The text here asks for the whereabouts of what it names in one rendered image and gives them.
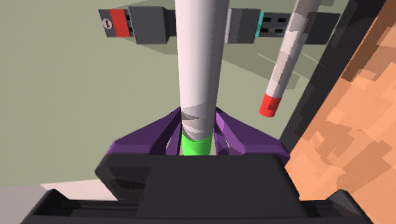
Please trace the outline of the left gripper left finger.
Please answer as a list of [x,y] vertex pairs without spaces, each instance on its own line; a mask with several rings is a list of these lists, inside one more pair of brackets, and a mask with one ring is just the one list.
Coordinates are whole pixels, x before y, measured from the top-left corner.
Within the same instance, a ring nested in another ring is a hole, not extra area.
[[[179,155],[181,138],[181,107],[178,107],[167,116],[115,140],[106,154],[150,153],[151,155],[165,155],[166,150],[166,155]],[[169,144],[167,144],[168,142]]]

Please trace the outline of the white bar with green ends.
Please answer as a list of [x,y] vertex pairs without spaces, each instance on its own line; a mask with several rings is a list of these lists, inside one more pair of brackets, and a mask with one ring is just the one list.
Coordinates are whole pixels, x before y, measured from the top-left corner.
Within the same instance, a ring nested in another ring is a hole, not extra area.
[[184,155],[209,155],[229,0],[175,0]]

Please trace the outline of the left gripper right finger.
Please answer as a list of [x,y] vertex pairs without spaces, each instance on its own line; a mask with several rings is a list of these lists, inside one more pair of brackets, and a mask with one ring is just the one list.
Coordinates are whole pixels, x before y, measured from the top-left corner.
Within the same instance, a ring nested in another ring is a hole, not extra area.
[[282,141],[229,116],[218,107],[213,132],[216,155],[276,155],[284,167],[290,160],[290,153]]

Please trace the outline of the white bar with red end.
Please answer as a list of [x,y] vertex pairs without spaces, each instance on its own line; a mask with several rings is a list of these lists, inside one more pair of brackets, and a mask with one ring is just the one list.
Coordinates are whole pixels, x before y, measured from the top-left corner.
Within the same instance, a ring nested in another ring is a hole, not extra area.
[[265,93],[260,114],[274,117],[303,44],[297,43],[309,12],[317,12],[322,0],[296,0],[287,31]]

